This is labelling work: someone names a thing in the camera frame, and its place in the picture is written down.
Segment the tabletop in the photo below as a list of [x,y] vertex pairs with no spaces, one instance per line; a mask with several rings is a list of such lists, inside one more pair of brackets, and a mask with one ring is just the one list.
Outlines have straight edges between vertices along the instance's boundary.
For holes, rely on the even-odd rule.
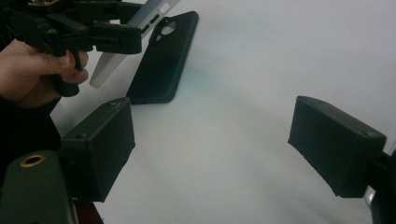
[[[105,223],[372,223],[364,199],[335,197],[287,141],[305,95],[396,147],[395,10],[387,0],[181,0],[168,16],[200,20],[176,97],[132,105],[136,147],[96,204]],[[90,52],[90,73],[100,54]],[[124,97],[142,56],[63,98],[51,114],[60,134]]]

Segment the phone case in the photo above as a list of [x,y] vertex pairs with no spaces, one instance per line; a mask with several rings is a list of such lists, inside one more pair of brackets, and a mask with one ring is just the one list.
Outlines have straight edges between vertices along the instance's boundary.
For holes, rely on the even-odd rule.
[[132,105],[171,102],[190,50],[199,16],[195,11],[164,18],[154,28],[127,92]]

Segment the finger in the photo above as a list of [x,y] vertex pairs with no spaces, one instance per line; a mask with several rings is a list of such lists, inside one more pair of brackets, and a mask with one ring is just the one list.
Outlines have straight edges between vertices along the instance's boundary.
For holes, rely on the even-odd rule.
[[83,69],[68,76],[61,75],[61,78],[64,82],[80,84],[88,79],[88,71]]

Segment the human hand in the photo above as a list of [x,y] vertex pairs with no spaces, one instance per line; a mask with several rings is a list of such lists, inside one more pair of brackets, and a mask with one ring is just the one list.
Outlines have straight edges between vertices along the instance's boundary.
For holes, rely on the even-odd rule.
[[[81,51],[79,58],[85,67],[88,54]],[[76,84],[88,79],[87,70],[78,71],[75,64],[68,51],[57,58],[13,40],[0,52],[0,97],[22,108],[45,105],[60,97],[49,75],[57,74],[64,82]]]

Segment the dark sleeve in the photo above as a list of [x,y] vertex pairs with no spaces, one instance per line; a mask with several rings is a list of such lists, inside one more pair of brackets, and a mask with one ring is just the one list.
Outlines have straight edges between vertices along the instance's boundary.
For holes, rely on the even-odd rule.
[[59,102],[21,109],[0,98],[0,186],[9,163],[37,150],[57,150],[60,135],[50,117]]

